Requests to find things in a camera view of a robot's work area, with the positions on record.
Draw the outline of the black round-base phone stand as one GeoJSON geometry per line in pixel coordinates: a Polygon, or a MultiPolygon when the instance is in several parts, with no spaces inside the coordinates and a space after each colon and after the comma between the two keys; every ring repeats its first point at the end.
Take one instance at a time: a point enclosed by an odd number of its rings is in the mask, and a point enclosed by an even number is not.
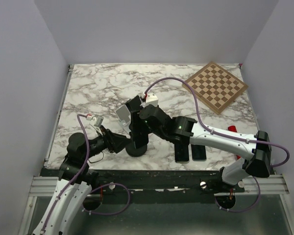
{"type": "Polygon", "coordinates": [[[134,135],[130,132],[130,138],[132,143],[125,148],[127,154],[131,157],[140,157],[144,155],[147,151],[147,144],[149,142],[148,135],[134,135]]]}

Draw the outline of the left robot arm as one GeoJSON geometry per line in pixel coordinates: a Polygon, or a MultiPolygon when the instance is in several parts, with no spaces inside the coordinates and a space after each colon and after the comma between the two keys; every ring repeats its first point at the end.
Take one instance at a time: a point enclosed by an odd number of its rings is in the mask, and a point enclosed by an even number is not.
{"type": "Polygon", "coordinates": [[[98,172],[89,172],[88,159],[108,149],[119,153],[131,140],[101,126],[98,136],[89,140],[86,131],[69,137],[67,154],[59,169],[58,180],[49,205],[34,229],[34,235],[64,235],[86,196],[101,188],[98,172]]]}

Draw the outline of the silver metal phone stand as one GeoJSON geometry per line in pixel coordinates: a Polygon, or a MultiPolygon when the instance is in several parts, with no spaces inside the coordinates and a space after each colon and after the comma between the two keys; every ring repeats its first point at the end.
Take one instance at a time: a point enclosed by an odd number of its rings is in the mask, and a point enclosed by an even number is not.
{"type": "Polygon", "coordinates": [[[127,106],[122,105],[120,108],[118,108],[115,111],[115,113],[118,117],[120,127],[129,134],[130,133],[129,125],[131,123],[131,113],[128,110],[127,106]]]}

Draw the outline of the aluminium frame rail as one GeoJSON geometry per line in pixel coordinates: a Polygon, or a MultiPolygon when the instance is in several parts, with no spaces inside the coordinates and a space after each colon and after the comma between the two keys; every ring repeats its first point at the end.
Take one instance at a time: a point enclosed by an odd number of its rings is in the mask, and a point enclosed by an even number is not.
{"type": "Polygon", "coordinates": [[[54,194],[57,177],[34,177],[29,190],[32,197],[50,197],[54,194]]]}

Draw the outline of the wooden chessboard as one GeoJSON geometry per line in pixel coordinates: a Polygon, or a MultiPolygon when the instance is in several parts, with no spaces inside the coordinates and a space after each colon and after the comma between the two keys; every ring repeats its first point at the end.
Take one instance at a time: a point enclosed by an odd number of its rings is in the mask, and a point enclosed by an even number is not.
{"type": "Polygon", "coordinates": [[[248,85],[215,62],[186,80],[196,97],[217,115],[248,88],[248,85]]]}

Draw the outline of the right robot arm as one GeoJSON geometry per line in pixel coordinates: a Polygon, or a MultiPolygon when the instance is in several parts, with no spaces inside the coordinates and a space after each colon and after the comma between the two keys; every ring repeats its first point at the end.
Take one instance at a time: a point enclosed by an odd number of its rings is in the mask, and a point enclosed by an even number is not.
{"type": "Polygon", "coordinates": [[[208,146],[240,156],[235,163],[222,167],[217,179],[207,185],[214,192],[226,192],[242,179],[253,176],[267,178],[270,175],[271,148],[266,143],[268,134],[256,135],[206,130],[195,119],[170,117],[159,107],[148,105],[130,112],[130,135],[135,148],[148,144],[150,133],[171,142],[177,148],[188,145],[208,146]]]}

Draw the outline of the black folding phone stand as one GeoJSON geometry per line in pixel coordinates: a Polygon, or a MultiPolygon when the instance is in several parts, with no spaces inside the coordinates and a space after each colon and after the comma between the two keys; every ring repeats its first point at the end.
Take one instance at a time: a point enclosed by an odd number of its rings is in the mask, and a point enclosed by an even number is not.
{"type": "Polygon", "coordinates": [[[142,100],[139,95],[135,96],[134,98],[128,100],[125,103],[127,109],[130,112],[130,118],[133,118],[133,115],[139,114],[142,110],[142,100]]]}

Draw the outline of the red cylindrical tool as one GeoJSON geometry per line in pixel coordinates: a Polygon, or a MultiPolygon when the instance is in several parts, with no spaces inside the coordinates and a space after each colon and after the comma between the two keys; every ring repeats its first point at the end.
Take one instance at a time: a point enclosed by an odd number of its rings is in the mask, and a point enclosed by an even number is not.
{"type": "MultiPolygon", "coordinates": [[[[228,131],[230,131],[230,132],[235,132],[235,133],[237,133],[238,131],[237,131],[237,128],[236,128],[236,126],[235,125],[231,125],[231,126],[228,126],[228,131]]],[[[239,160],[240,158],[241,158],[241,156],[239,156],[239,155],[236,155],[236,158],[237,158],[237,160],[239,160]]]]}

